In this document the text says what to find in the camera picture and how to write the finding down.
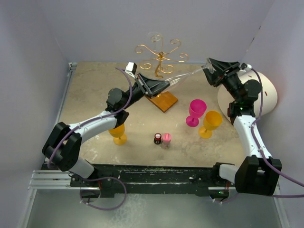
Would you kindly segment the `pink wine glass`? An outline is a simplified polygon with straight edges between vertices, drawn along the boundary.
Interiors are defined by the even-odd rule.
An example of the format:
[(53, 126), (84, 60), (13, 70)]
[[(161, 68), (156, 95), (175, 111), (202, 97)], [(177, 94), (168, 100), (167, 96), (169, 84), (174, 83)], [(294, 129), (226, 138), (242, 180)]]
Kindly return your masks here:
[(201, 99), (194, 99), (189, 106), (189, 116), (186, 118), (186, 124), (189, 127), (196, 127), (199, 124), (199, 119), (207, 110), (207, 104)]

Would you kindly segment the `yellow wine glass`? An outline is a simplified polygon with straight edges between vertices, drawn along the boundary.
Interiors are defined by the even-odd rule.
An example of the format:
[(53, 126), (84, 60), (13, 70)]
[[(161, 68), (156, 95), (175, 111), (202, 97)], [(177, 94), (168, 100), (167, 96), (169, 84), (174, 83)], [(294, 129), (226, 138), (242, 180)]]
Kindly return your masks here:
[(209, 111), (203, 119), (203, 126), (199, 128), (199, 136), (208, 139), (212, 132), (216, 130), (223, 122), (222, 115), (217, 111)]
[(109, 133), (113, 137), (113, 142), (116, 145), (124, 145), (127, 142), (127, 135), (125, 134), (124, 124), (109, 130)]

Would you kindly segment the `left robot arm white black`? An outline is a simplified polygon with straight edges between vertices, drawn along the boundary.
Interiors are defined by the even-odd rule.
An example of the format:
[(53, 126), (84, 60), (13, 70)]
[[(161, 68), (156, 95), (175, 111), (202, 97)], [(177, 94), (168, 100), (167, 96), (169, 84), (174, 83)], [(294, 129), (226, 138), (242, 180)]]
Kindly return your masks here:
[(154, 98), (170, 86), (167, 80), (151, 79), (142, 74), (128, 73), (123, 69), (120, 71), (126, 77), (129, 89), (111, 89), (104, 111), (78, 123), (59, 122), (54, 126), (42, 148), (43, 155), (48, 158), (48, 169), (74, 173), (81, 177), (86, 186), (95, 185), (98, 171), (90, 162), (79, 156), (81, 145), (102, 132), (121, 127), (129, 116), (126, 108), (144, 96)]

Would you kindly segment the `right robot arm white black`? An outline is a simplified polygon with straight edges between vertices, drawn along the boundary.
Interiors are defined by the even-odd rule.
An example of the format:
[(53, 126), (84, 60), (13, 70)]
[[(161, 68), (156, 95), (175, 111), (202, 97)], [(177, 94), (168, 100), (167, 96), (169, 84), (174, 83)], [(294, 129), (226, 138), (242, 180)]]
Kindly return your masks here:
[(229, 181), (238, 193), (272, 196), (282, 164), (267, 150), (256, 125), (261, 115), (255, 114), (254, 103), (264, 100), (261, 76), (246, 63), (224, 62), (213, 58), (207, 58), (201, 68), (211, 86), (223, 85), (233, 97), (227, 115), (246, 153), (239, 167), (216, 163), (218, 170), (211, 174), (212, 182), (222, 186)]

